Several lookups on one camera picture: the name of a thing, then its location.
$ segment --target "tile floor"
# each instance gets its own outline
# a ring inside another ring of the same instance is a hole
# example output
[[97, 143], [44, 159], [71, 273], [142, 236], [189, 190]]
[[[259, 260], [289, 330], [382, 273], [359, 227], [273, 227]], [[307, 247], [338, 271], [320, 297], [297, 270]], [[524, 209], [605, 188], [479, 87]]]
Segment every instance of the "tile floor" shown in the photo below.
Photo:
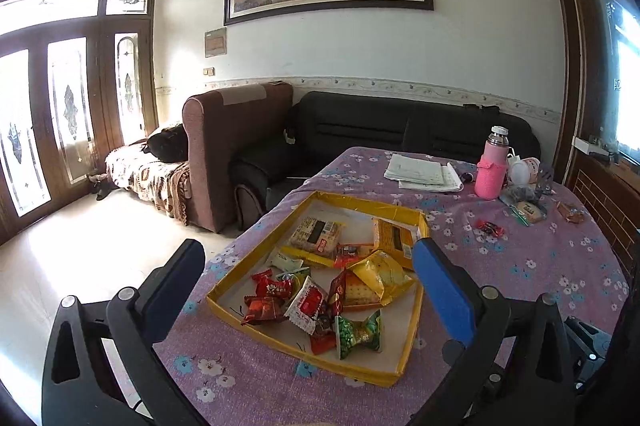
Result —
[[238, 234], [185, 227], [124, 190], [100, 202], [86, 196], [37, 222], [0, 246], [0, 379], [40, 424], [42, 367], [63, 297], [110, 299], [139, 286], [185, 238], [211, 256]]

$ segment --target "sofa armrest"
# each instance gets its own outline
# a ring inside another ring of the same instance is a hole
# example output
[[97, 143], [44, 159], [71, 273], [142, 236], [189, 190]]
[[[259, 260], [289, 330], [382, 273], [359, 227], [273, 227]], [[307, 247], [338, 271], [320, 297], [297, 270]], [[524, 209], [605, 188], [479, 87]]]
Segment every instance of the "sofa armrest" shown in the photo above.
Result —
[[236, 219], [228, 175], [233, 155], [269, 135], [281, 133], [291, 107], [288, 83], [235, 86], [191, 96], [182, 108], [189, 137], [194, 215], [190, 222], [218, 232]]

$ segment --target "wall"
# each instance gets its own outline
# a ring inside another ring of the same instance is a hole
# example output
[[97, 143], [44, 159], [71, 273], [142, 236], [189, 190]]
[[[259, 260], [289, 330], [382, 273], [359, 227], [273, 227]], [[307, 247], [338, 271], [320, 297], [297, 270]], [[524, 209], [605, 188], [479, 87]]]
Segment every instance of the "wall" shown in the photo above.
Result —
[[[156, 85], [161, 119], [180, 117], [216, 80], [273, 76], [380, 78], [445, 85], [561, 111], [564, 40], [559, 0], [434, 0], [433, 12], [349, 9], [244, 22], [228, 53], [204, 58], [204, 32], [222, 26], [223, 0], [157, 0]], [[558, 126], [531, 120], [547, 159]]]

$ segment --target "decorative wall border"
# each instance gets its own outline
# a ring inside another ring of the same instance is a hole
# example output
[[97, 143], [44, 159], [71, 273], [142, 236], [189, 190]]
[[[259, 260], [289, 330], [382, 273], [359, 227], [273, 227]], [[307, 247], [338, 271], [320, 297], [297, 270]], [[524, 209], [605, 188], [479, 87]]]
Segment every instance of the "decorative wall border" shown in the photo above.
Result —
[[[327, 92], [341, 92], [345, 94], [364, 94], [368, 96], [392, 96], [420, 100], [437, 100], [449, 104], [484, 104], [497, 105], [505, 114], [521, 117], [533, 117], [535, 119], [560, 124], [562, 114], [543, 106], [535, 106], [517, 99], [503, 98], [493, 94], [484, 94], [464, 88], [452, 86], [429, 85], [426, 83], [412, 83], [395, 80], [378, 80], [373, 78], [344, 78], [307, 76], [284, 76], [280, 78], [248, 78], [244, 80], [216, 80], [202, 83], [201, 92], [223, 88], [228, 86], [251, 85], [253, 83], [283, 81], [293, 85], [300, 96], [310, 90], [324, 90]], [[181, 92], [182, 89], [175, 86], [159, 86], [156, 94], [168, 96]]]

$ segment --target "floral tablecloth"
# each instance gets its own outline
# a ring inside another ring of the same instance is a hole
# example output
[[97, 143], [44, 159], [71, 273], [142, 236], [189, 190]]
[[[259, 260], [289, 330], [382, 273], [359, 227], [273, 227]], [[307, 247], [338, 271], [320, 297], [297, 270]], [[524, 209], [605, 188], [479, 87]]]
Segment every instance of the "floral tablecloth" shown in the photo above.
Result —
[[[428, 298], [404, 376], [391, 388], [319, 370], [251, 340], [211, 313], [206, 293], [315, 190], [420, 208], [434, 240], [478, 285], [492, 284], [506, 297], [525, 300], [551, 292], [563, 316], [613, 331], [628, 285], [593, 220], [569, 224], [555, 209], [557, 200], [580, 204], [564, 186], [556, 185], [557, 195], [543, 199], [548, 218], [525, 228], [501, 202], [477, 198], [472, 186], [447, 195], [399, 189], [398, 182], [383, 177], [390, 158], [391, 152], [378, 149], [347, 150], [206, 266], [167, 339], [155, 350], [212, 425], [404, 425], [448, 369], [440, 353], [447, 334]], [[452, 164], [458, 173], [475, 170], [471, 164]], [[482, 236], [472, 227], [478, 218], [503, 226], [505, 235]]]

